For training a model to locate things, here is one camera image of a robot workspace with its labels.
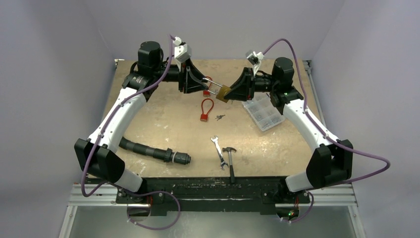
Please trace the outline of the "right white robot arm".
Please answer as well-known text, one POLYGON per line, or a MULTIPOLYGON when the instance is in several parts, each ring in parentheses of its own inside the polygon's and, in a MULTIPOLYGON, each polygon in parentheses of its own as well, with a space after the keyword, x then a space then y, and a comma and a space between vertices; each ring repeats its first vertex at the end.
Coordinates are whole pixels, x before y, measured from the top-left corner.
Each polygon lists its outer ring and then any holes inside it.
POLYGON ((297 128, 309 145, 312 156, 303 172, 287 176, 278 188, 279 198, 285 202, 295 198, 298 192, 339 184, 351 177, 353 145, 340 140, 313 115, 305 103, 305 97, 293 86, 293 62, 285 57, 274 61, 267 74, 243 69, 240 77, 224 92, 226 100, 248 101, 256 92, 268 92, 272 105, 297 128))

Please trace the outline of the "brass padlock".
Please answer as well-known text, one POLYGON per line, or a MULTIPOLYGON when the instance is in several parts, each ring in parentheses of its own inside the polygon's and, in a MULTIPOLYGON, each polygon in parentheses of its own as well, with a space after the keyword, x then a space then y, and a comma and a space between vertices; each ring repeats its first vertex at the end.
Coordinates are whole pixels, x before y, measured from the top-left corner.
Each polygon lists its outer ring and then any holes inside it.
POLYGON ((222 102, 227 103, 229 101, 228 99, 225 99, 224 96, 231 91, 231 88, 230 87, 228 87, 226 85, 220 85, 220 84, 212 81, 208 77, 204 77, 204 78, 202 78, 202 80, 208 81, 210 83, 210 85, 214 84, 214 85, 220 87, 220 89, 218 91, 214 91, 213 92, 213 91, 210 90, 210 86, 208 86, 208 89, 207 90, 204 90, 204 92, 208 92, 210 94, 216 95, 216 99, 218 99, 218 100, 220 100, 222 102))

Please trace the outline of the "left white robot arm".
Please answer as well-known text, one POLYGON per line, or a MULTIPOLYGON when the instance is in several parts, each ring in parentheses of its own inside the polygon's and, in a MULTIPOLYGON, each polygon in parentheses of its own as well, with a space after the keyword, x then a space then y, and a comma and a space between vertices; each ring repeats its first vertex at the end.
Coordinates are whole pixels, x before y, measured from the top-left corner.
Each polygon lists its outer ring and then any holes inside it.
POLYGON ((116 154, 132 119, 162 81, 177 82, 178 89, 185 94, 208 89, 204 75, 191 61, 191 47, 175 37, 169 49, 168 57, 164 57, 159 43, 146 41, 140 45, 138 59, 123 80, 110 111, 87 139, 78 139, 74 145, 84 175, 93 175, 128 190, 128 196, 136 203, 146 200, 147 182, 126 168, 116 154))

